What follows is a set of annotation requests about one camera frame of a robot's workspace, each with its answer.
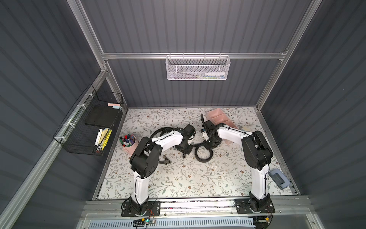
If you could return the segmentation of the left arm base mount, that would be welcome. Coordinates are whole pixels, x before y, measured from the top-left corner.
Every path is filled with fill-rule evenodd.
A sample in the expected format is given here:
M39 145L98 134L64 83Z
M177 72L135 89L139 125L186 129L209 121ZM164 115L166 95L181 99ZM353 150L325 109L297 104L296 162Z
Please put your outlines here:
M142 205L139 205L129 198L122 203L121 210L121 217L159 216L161 210L161 201L147 200Z

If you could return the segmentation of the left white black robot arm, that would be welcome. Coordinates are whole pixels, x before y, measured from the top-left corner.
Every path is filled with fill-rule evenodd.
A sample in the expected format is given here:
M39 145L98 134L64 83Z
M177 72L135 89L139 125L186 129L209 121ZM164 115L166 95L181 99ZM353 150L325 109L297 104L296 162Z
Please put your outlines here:
M170 148L188 155L193 149L191 141L196 134L195 128L187 124L185 128L162 127L144 137L130 158L134 175L132 202L142 206L148 201L149 177L155 172L162 153Z

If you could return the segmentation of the long black leather belt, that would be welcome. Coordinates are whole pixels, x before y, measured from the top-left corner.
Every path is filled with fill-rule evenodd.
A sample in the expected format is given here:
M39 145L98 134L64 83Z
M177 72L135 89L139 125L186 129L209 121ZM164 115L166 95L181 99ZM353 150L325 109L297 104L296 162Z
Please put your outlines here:
M207 149L203 143L194 146L194 157L200 163L208 163L213 158L213 150Z

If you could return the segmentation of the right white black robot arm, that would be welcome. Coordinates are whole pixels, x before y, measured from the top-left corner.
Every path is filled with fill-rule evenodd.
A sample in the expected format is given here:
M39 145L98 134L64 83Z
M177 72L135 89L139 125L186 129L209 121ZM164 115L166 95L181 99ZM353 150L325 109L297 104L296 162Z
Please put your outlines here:
M212 150L217 148L223 140L229 140L242 147L246 163L252 168L252 187L250 204L256 211L270 200L267 189L267 174L273 157L273 152L260 131L245 132L224 123L215 125L212 121L204 120L201 115L203 129L201 133L205 140L196 147L203 146L213 156Z

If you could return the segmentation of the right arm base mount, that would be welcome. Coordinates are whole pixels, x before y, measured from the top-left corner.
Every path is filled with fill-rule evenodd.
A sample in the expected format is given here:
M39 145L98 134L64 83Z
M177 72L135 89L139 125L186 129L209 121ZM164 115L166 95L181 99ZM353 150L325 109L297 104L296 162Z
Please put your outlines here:
M275 208L270 198L259 200L256 198L237 198L234 200L234 207L238 214L268 213L272 215L275 213Z

